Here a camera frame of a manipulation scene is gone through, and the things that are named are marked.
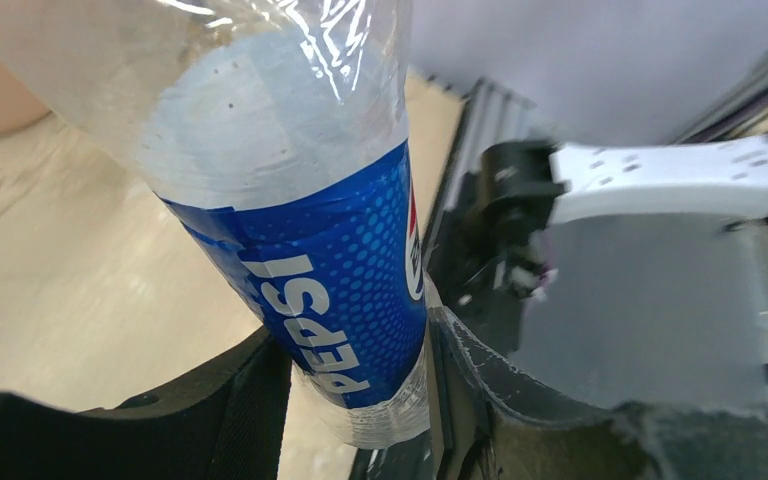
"blue label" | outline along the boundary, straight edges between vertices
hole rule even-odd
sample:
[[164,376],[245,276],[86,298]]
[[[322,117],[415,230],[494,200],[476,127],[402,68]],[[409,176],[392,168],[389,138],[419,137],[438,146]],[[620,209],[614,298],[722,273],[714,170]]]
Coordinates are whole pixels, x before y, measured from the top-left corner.
[[366,407],[399,389],[426,320],[407,143],[285,205],[165,202],[333,403]]

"table surface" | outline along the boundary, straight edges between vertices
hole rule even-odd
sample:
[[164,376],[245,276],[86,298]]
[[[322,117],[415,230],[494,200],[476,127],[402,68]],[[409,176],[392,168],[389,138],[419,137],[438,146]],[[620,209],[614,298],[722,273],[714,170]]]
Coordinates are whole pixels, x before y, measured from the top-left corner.
[[[417,210],[430,213],[460,116],[407,85]],[[114,407],[239,343],[258,320],[144,183],[55,117],[0,138],[0,390]],[[336,479],[341,445],[294,391],[280,478]]]

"white wall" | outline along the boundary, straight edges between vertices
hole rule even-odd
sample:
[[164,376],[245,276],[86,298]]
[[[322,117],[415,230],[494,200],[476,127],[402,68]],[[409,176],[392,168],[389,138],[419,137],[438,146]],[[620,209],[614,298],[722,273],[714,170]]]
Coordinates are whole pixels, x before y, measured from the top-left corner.
[[768,0],[414,0],[412,60],[608,143],[664,141],[768,49]]

